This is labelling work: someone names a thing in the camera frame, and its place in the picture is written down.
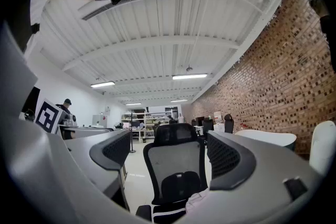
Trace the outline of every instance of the black cap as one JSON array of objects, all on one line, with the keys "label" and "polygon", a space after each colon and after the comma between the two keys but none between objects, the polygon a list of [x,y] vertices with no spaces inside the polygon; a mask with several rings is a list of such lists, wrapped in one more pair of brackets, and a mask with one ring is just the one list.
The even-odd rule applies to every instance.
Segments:
[{"label": "black cap", "polygon": [[71,101],[68,98],[64,101],[64,103],[67,103],[67,104],[71,105]]}]

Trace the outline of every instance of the brick wall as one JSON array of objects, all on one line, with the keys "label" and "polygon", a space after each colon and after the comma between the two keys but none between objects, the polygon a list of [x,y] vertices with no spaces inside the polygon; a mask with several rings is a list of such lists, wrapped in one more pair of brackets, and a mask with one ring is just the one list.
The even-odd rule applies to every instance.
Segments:
[{"label": "brick wall", "polygon": [[308,0],[282,0],[271,21],[234,68],[184,116],[221,111],[250,129],[293,133],[297,153],[309,153],[314,127],[336,117],[336,75],[319,18]]}]

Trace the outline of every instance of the white floor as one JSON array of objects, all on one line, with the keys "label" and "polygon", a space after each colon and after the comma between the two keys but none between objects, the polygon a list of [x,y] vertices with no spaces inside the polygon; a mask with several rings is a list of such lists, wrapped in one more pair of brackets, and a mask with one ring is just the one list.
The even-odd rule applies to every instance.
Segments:
[{"label": "white floor", "polygon": [[[124,192],[127,203],[132,214],[135,214],[140,205],[150,205],[154,198],[154,190],[151,177],[149,175],[145,160],[143,158],[143,148],[153,140],[146,143],[139,143],[133,140],[135,153],[130,153],[125,161],[128,172],[125,181]],[[208,186],[211,181],[211,164],[205,150],[205,175]]]}]

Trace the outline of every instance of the white chair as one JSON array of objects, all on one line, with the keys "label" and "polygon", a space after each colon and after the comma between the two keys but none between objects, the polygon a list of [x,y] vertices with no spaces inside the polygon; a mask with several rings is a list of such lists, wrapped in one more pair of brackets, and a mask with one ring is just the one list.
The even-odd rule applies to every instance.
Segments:
[{"label": "white chair", "polygon": [[332,121],[318,124],[313,132],[309,165],[325,175],[333,160],[336,147],[336,126]]},{"label": "white chair", "polygon": [[241,135],[251,139],[263,141],[270,144],[275,144],[278,146],[287,147],[290,150],[294,150],[294,145],[296,141],[296,135],[288,133],[271,133],[259,130],[241,130],[236,133],[236,135]]}]

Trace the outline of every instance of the fluorescent light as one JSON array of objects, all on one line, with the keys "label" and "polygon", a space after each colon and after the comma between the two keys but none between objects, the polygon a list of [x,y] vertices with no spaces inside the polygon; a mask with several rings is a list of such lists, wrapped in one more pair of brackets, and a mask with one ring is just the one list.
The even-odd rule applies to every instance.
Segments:
[{"label": "fluorescent light", "polygon": [[207,74],[194,74],[194,75],[178,75],[173,76],[173,79],[198,79],[198,78],[205,78]]},{"label": "fluorescent light", "polygon": [[183,99],[183,100],[174,100],[174,101],[170,101],[171,103],[174,103],[174,102],[183,102],[183,101],[188,101],[188,99]]},{"label": "fluorescent light", "polygon": [[97,84],[92,84],[91,87],[93,88],[99,88],[99,87],[105,87],[105,86],[111,86],[114,85],[115,83],[113,81],[106,81],[106,82],[101,82]]}]

